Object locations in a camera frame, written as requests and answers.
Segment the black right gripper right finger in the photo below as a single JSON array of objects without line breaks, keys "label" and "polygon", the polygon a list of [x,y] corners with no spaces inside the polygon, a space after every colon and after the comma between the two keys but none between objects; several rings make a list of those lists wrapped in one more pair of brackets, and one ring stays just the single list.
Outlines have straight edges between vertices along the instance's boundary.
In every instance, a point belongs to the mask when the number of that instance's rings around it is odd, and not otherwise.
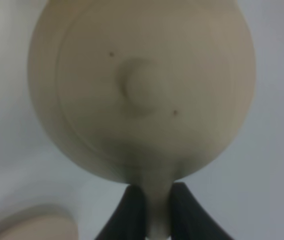
[{"label": "black right gripper right finger", "polygon": [[183,182],[172,185],[170,193],[171,239],[231,240],[201,207]]}]

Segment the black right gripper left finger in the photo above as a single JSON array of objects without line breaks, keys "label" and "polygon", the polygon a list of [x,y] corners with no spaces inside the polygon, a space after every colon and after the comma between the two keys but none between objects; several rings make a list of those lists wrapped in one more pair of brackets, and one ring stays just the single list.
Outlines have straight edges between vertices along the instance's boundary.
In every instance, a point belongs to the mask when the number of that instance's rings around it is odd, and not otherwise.
[{"label": "black right gripper left finger", "polygon": [[144,240],[146,200],[142,189],[129,185],[115,212],[96,237],[97,240]]}]

